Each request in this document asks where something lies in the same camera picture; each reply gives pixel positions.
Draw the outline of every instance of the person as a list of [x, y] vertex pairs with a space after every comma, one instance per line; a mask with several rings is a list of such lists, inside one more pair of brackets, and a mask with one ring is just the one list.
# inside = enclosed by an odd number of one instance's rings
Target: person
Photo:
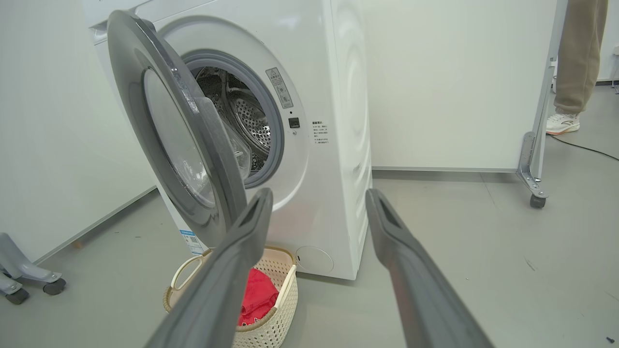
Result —
[[546, 122], [552, 135], [580, 129], [600, 71], [600, 47], [608, 0], [569, 0], [559, 44], [556, 73], [556, 112]]

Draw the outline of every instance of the brown pants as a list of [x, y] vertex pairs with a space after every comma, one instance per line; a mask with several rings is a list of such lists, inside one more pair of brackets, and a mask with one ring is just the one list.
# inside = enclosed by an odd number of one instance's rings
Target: brown pants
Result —
[[555, 106], [585, 110], [600, 72], [600, 46], [608, 0], [569, 0], [559, 44]]

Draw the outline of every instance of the shoe sole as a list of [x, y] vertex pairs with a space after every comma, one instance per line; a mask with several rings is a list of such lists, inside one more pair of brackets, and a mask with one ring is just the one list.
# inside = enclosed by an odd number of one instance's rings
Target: shoe sole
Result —
[[554, 135], [554, 136], [557, 136], [557, 135], [559, 135], [559, 134], [563, 134], [563, 133], [575, 132], [575, 131], [577, 131], [577, 130], [579, 130], [579, 129], [580, 129], [580, 123], [575, 124], [575, 125], [573, 125], [573, 126], [569, 126], [569, 127], [567, 127], [565, 130], [560, 131], [560, 132], [551, 132], [551, 131], [546, 131], [546, 133], [547, 133], [547, 134]]

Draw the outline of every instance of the washing machine door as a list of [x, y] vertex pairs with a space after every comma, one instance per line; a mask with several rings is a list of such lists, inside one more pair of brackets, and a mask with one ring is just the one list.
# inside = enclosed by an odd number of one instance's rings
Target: washing machine door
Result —
[[237, 159], [251, 154], [231, 142], [213, 103], [152, 23], [112, 12], [108, 47], [120, 97], [165, 194], [196, 236], [219, 245], [247, 205]]

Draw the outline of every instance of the beige plastic basket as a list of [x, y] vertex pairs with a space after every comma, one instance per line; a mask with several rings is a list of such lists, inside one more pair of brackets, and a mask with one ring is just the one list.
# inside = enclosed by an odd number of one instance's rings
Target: beige plastic basket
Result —
[[[172, 278], [172, 283], [163, 294], [163, 307], [167, 312], [178, 301], [183, 294], [185, 286], [191, 282], [197, 270], [209, 258], [209, 251], [195, 256], [183, 263], [178, 268]], [[198, 266], [187, 277], [187, 279], [177, 286], [179, 274], [193, 262], [198, 262]], [[265, 248], [264, 254], [254, 268], [262, 271], [269, 276], [275, 288], [279, 291], [275, 306], [260, 319], [257, 323], [247, 326], [237, 326], [233, 348], [278, 348], [282, 345], [292, 318], [297, 310], [298, 289], [297, 289], [297, 266], [292, 255], [281, 249]]]

